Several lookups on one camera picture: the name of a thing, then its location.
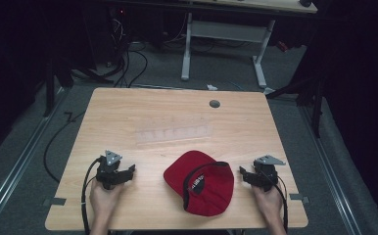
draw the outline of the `white desk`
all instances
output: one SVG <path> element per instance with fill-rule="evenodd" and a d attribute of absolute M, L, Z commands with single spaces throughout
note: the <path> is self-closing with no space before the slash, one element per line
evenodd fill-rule
<path fill-rule="evenodd" d="M 192 0 L 196 3 L 221 4 L 247 8 L 262 8 L 274 11 L 289 11 L 296 13 L 316 13 L 317 9 L 313 4 L 308 8 L 303 7 L 298 0 Z M 267 27 L 246 26 L 230 23 L 212 23 L 193 21 L 192 14 L 188 14 L 186 31 L 186 48 L 183 56 L 182 80 L 189 79 L 190 59 L 191 59 L 191 39 L 192 36 L 208 37 L 226 40 L 237 40 L 259 43 L 260 47 L 257 55 L 253 57 L 254 68 L 256 69 L 257 80 L 261 88 L 266 87 L 264 74 L 262 72 L 261 60 L 265 48 L 271 36 L 275 21 L 269 21 Z"/>

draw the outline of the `gray carpet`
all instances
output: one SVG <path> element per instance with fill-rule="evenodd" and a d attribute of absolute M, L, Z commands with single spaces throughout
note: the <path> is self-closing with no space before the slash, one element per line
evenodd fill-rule
<path fill-rule="evenodd" d="M 131 49 L 141 47 L 141 44 L 135 44 Z M 214 49 L 208 53 L 192 54 L 191 77 L 189 81 L 183 82 L 180 80 L 183 49 L 159 50 L 147 46 L 140 52 L 147 57 L 148 67 L 135 80 L 134 85 L 206 90 L 207 84 L 211 84 L 219 90 L 262 92 L 258 87 L 250 57 L 222 55 L 225 48 Z M 288 84 L 305 50 L 303 47 L 283 53 L 277 48 L 269 47 L 262 61 L 268 87 L 276 89 Z M 130 68 L 126 76 L 128 82 L 145 66 L 144 59 L 139 54 L 130 52 L 129 56 Z M 76 79 L 75 86 L 66 91 L 67 97 L 50 119 L 28 167 L 0 213 L 0 234 L 82 234 L 47 231 L 44 226 L 49 207 L 43 206 L 43 203 L 55 195 L 58 185 L 45 171 L 43 155 L 54 134 L 67 123 L 68 115 L 65 112 L 71 112 L 74 116 L 83 112 L 93 89 L 99 86 L 103 85 Z M 0 187 L 23 152 L 34 129 L 43 120 L 44 94 L 44 89 L 37 94 L 36 102 L 14 124 L 12 132 L 0 147 Z M 308 198 L 305 203 L 308 226 L 290 229 L 289 234 L 348 234 L 346 223 L 337 208 L 321 166 L 318 149 L 307 128 L 308 123 L 303 115 L 307 108 L 297 107 L 290 95 L 269 100 L 269 105 L 299 191 Z M 49 147 L 47 163 L 58 178 L 63 173 L 80 123 L 81 118 L 69 124 Z M 349 199 L 360 233 L 378 234 L 376 205 L 354 168 L 326 102 L 323 103 L 320 134 L 320 141 Z M 252 229 L 247 234 L 266 234 L 266 231 Z"/>

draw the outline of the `desk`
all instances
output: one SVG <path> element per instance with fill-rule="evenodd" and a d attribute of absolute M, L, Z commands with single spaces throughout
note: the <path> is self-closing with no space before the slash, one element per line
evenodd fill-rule
<path fill-rule="evenodd" d="M 261 8 L 273 11 L 290 11 L 297 13 L 316 13 L 317 9 L 313 4 L 308 8 L 302 6 L 297 0 L 191 0 L 190 3 L 208 3 L 216 5 L 228 5 L 243 8 Z M 209 37 L 226 40 L 238 40 L 246 42 L 259 43 L 260 47 L 257 54 L 253 57 L 254 68 L 256 70 L 257 80 L 261 88 L 266 87 L 264 74 L 262 72 L 261 60 L 265 48 L 268 44 L 269 37 L 273 30 L 275 20 L 271 20 L 268 26 L 248 26 L 230 23 L 212 23 L 204 21 L 192 21 L 192 14 L 188 14 L 186 27 L 186 47 L 183 56 L 182 80 L 189 79 L 190 72 L 190 55 L 191 55 L 191 38 L 192 36 Z"/>
<path fill-rule="evenodd" d="M 212 108 L 211 100 L 217 100 L 220 107 Z M 144 128 L 149 129 L 142 127 L 144 123 L 147 126 L 151 125 L 151 121 L 179 123 L 184 120 L 181 122 L 183 125 L 189 119 L 198 126 L 207 127 L 206 134 L 175 141 L 157 139 L 150 142 L 139 137 Z M 90 164 L 104 155 L 106 149 L 123 155 L 120 170 L 136 164 L 133 180 L 127 182 L 121 192 L 110 224 L 113 230 L 265 227 L 251 186 L 242 181 L 238 169 L 242 166 L 252 171 L 250 165 L 253 160 L 266 154 L 286 162 L 286 165 L 278 165 L 276 170 L 286 183 L 288 194 L 298 193 L 263 94 L 97 88 L 55 195 L 56 198 L 67 199 L 66 203 L 51 207 L 46 219 L 48 229 L 83 229 L 80 209 L 82 182 Z M 234 193 L 224 213 L 204 217 L 186 212 L 183 200 L 165 183 L 165 169 L 190 150 L 202 151 L 231 165 L 235 177 Z M 289 198 L 288 207 L 289 226 L 306 226 L 307 216 L 302 202 Z M 89 201 L 87 211 L 91 221 L 93 214 Z"/>

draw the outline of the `red cap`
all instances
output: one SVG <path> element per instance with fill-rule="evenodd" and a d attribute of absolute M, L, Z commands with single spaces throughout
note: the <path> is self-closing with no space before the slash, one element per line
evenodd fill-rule
<path fill-rule="evenodd" d="M 164 173 L 167 184 L 183 198 L 190 213 L 213 216 L 225 212 L 232 199 L 234 175 L 226 162 L 189 151 Z"/>

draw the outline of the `wooden table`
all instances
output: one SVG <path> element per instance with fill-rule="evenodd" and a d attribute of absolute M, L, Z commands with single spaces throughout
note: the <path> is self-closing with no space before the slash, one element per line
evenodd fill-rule
<path fill-rule="evenodd" d="M 212 108 L 211 100 L 218 101 L 220 106 Z M 173 129 L 180 134 L 165 141 L 162 137 L 150 136 L 157 131 L 154 127 L 163 131 Z M 90 164 L 104 155 L 105 150 L 123 155 L 120 170 L 136 164 L 133 180 L 127 182 L 121 192 L 110 225 L 113 230 L 265 227 L 251 186 L 242 181 L 239 166 L 253 171 L 253 160 L 266 154 L 286 162 L 286 165 L 277 165 L 276 170 L 286 183 L 288 194 L 298 193 L 263 94 L 97 88 L 55 195 L 67 199 L 66 203 L 51 207 L 46 220 L 48 229 L 83 229 L 82 182 Z M 190 150 L 202 151 L 231 165 L 235 176 L 234 193 L 224 213 L 204 217 L 186 212 L 183 200 L 165 183 L 165 169 Z M 95 175 L 96 168 L 94 166 L 90 176 Z M 289 226 L 306 226 L 302 202 L 289 198 L 288 207 Z M 87 210 L 92 221 L 89 201 Z"/>

